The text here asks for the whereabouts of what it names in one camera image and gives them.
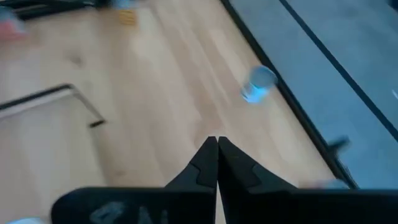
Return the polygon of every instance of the gray mat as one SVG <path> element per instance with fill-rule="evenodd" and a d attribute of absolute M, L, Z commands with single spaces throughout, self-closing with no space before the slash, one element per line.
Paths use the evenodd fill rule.
<path fill-rule="evenodd" d="M 398 15 L 371 0 L 289 1 L 388 120 L 398 126 Z M 398 188 L 398 143 L 276 0 L 230 0 L 326 141 L 364 189 Z"/>

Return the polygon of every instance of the metal frame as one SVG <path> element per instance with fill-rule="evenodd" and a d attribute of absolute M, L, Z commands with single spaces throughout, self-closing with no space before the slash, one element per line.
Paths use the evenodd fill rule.
<path fill-rule="evenodd" d="M 36 93 L 30 94 L 27 96 L 23 96 L 16 100 L 11 100 L 11 101 L 7 101 L 5 103 L 1 103 L 0 104 L 0 113 L 7 111 L 7 110 L 11 110 L 20 105 L 26 105 L 35 100 L 43 99 L 47 96 L 56 95 L 57 93 L 63 92 L 65 90 L 69 91 L 72 96 L 74 96 L 76 99 L 80 100 L 83 103 L 83 105 L 88 109 L 88 111 L 90 111 L 96 118 L 95 121 L 93 121 L 89 124 L 90 128 L 95 128 L 95 127 L 97 127 L 101 124 L 104 124 L 106 122 L 104 117 L 101 115 L 101 113 L 90 103 L 90 101 L 88 101 L 74 85 L 69 84 L 69 83 L 61 84 L 59 86 L 55 86 L 55 87 L 51 87 L 51 88 L 48 88 L 48 89 L 45 89 L 42 91 L 38 91 Z M 12 111 L 12 113 L 11 114 L 8 113 L 7 116 L 16 114 L 21 111 L 25 111 L 25 110 L 22 109 L 22 110 Z"/>
<path fill-rule="evenodd" d="M 67 12 L 84 7 L 103 7 L 108 0 L 4 0 L 0 6 L 11 8 L 22 20 L 34 19 L 59 12 Z"/>

